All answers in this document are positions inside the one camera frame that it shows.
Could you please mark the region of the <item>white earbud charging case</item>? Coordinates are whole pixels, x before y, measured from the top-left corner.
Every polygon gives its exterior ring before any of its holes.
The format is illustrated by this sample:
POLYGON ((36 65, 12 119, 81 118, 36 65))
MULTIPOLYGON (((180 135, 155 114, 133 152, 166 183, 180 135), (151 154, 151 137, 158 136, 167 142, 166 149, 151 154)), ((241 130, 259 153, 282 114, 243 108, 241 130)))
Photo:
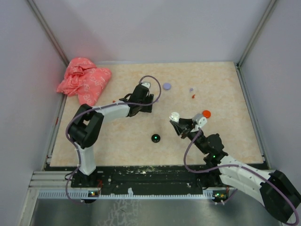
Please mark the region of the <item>white earbud charging case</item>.
POLYGON ((169 119, 174 122, 179 122, 180 115, 178 112, 172 112, 171 115, 169 116, 169 119))

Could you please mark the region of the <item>orange earbud charging case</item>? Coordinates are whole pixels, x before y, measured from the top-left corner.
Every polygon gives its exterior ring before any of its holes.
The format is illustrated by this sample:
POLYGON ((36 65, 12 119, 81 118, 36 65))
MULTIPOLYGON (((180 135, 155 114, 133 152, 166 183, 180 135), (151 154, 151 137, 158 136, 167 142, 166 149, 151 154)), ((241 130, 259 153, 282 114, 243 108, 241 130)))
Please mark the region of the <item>orange earbud charging case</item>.
POLYGON ((209 110, 204 110, 202 114, 207 119, 211 117, 211 112, 209 110))

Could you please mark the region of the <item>black earbud charging case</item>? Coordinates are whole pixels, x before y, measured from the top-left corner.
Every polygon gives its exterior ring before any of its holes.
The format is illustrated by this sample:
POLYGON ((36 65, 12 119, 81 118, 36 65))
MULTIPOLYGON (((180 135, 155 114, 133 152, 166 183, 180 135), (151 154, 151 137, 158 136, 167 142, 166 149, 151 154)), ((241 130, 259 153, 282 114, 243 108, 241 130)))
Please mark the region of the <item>black earbud charging case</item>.
POLYGON ((151 136, 151 140, 152 140, 152 142, 154 142, 154 143, 158 143, 158 142, 161 140, 161 137, 160 137, 159 134, 153 134, 153 135, 151 136))

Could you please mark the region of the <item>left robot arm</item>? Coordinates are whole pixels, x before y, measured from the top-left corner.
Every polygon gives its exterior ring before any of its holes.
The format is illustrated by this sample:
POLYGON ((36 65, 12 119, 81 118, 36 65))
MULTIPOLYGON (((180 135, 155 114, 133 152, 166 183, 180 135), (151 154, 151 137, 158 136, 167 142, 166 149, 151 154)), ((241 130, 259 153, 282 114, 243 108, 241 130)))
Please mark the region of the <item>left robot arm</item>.
POLYGON ((78 170, 82 173, 81 181, 88 187, 98 181, 93 145, 99 137, 104 123, 117 118, 133 117, 139 112, 151 113, 154 95, 150 94, 151 84, 138 84, 132 94, 127 94, 119 101, 105 106, 80 106, 66 128, 67 139, 75 146, 79 158, 78 170))

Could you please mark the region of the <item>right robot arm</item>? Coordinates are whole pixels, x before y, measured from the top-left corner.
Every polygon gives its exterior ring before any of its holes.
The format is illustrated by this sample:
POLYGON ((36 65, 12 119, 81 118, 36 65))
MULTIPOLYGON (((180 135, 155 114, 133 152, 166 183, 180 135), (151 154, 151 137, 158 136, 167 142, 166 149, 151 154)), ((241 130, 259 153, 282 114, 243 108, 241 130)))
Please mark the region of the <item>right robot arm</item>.
POLYGON ((301 195, 283 172, 256 169, 230 156, 224 151, 219 134, 204 135, 202 128, 207 118, 202 114, 192 119, 183 119, 177 113, 172 113, 169 119, 178 136, 189 138, 190 145, 195 145, 205 154, 204 161, 208 168, 193 170, 184 161, 188 171, 196 174, 214 171, 210 174, 213 185, 224 184, 244 192, 283 224, 290 226, 291 217, 295 217, 294 226, 299 224, 297 208, 301 203, 301 195))

